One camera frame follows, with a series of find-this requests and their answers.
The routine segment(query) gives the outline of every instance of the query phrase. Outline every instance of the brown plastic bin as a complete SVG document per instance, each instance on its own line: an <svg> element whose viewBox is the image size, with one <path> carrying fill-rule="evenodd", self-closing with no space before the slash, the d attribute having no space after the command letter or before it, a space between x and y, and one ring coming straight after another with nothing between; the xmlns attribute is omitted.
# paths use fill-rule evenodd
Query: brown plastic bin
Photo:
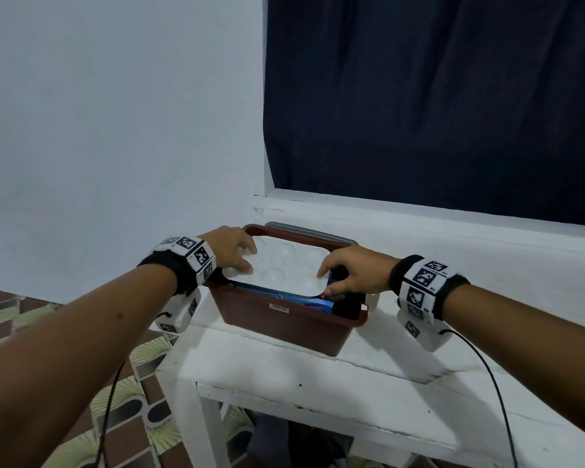
<svg viewBox="0 0 585 468"><path fill-rule="evenodd" d="M343 243L301 235L291 231L247 225L251 236L273 236L297 243L320 246L329 251L347 246ZM366 323L368 312L360 310L356 320L347 319L302 305L271 298L227 284L208 282L223 321L247 330L288 341L295 345L336 356L351 330Z"/></svg>

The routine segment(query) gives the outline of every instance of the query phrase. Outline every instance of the white table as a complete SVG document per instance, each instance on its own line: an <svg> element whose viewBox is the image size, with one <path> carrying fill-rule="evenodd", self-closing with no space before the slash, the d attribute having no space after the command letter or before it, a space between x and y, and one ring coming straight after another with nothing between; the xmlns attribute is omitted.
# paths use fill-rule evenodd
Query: white table
<svg viewBox="0 0 585 468"><path fill-rule="evenodd" d="M410 452L510 466L497 395L476 355L457 338L425 352L396 312L385 292L332 358L225 324L206 292L157 371L195 468L229 467L218 401L352 435L353 454L396 466ZM492 368L520 466L585 467L585 434Z"/></svg>

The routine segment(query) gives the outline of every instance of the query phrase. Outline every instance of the red object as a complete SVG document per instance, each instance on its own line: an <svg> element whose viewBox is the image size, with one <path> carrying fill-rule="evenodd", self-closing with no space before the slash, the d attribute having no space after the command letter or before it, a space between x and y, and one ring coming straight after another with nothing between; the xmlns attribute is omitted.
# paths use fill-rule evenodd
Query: red object
<svg viewBox="0 0 585 468"><path fill-rule="evenodd" d="M283 240L320 246L328 251L347 245L301 235L291 231L247 225L244 230L251 236L274 236ZM368 312L360 310L357 320L351 320L302 305L282 301L249 290L208 282L223 321L247 330L288 341L294 345L336 356L355 327L366 323Z"/></svg>

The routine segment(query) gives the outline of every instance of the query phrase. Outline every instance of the person's left hand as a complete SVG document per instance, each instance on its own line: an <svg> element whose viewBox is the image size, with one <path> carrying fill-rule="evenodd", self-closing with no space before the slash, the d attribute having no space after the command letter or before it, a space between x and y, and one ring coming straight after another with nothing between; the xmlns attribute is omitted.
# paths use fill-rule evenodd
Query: person's left hand
<svg viewBox="0 0 585 468"><path fill-rule="evenodd" d="M242 259L239 254L238 247L249 249L252 254L256 254L256 244L242 228L220 227L199 235L198 238L203 239L213 249L217 267L235 267L243 273L253 273L249 262Z"/></svg>

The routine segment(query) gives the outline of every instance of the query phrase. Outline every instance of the wire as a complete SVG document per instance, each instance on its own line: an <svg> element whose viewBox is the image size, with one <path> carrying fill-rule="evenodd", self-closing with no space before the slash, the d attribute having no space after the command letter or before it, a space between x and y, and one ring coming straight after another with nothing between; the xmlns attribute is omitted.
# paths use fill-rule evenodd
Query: wire
<svg viewBox="0 0 585 468"><path fill-rule="evenodd" d="M113 394L115 393L115 388L117 387L117 381L119 381L119 375L124 368L124 361L122 365L117 370L117 374L115 375L115 380L113 381L113 385L110 387L110 395L109 395L109 402L106 404L106 412L104 412L104 421L102 422L101 433L100 433L100 445L98 446L98 453L95 457L94 467L98 468L101 461L101 456L104 453L104 442L106 441L106 428L109 424L109 415L110 415L110 404L113 401Z"/></svg>
<svg viewBox="0 0 585 468"><path fill-rule="evenodd" d="M484 357L481 355L481 353L478 352L478 350L475 348L475 346L469 342L464 336L460 335L459 333L457 333L455 330L451 330L451 329L444 329L440 331L440 335L443 335L447 332L450 333L454 333L455 335L457 335L459 338L461 338L462 340L464 340L468 346L470 346L473 351L476 353L476 355L481 359L481 361L484 362L485 365L485 369L488 370L488 372L490 373L490 377L491 377L491 382L494 383L494 388L496 389L496 393L499 395L499 401L500 401L500 408L503 409L503 417L505 417L505 426L507 427L507 436L509 437L509 446L512 449L512 458L513 460L513 466L514 468L518 468L518 459L516 458L516 449L514 447L514 438L512 437L512 430L509 428L509 419L507 419L507 411L505 410L505 404L503 403L503 398L500 395L500 389L498 384L496 384L496 379L494 379L494 375L491 372L490 367L488 366L488 364L485 362Z"/></svg>

